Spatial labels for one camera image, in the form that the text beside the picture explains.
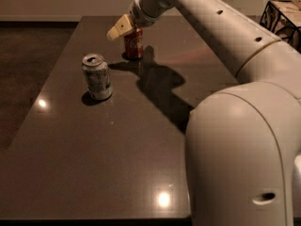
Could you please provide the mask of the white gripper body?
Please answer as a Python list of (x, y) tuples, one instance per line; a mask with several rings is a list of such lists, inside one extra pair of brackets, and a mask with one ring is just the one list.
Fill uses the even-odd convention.
[(171, 5), (166, 0), (134, 0), (129, 6), (129, 13), (135, 24), (148, 27), (155, 24), (169, 9)]

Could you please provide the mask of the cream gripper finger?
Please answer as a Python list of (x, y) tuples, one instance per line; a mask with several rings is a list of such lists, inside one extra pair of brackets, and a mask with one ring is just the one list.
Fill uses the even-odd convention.
[(131, 34), (135, 30), (135, 24), (130, 14), (124, 14), (107, 32), (108, 40), (113, 41), (119, 37)]

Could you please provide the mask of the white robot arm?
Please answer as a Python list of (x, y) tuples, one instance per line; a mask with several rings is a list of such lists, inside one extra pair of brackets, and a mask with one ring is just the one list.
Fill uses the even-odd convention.
[(293, 226), (301, 62), (280, 37), (221, 0), (134, 0), (115, 40), (176, 8), (238, 80), (190, 113), (185, 168), (194, 226)]

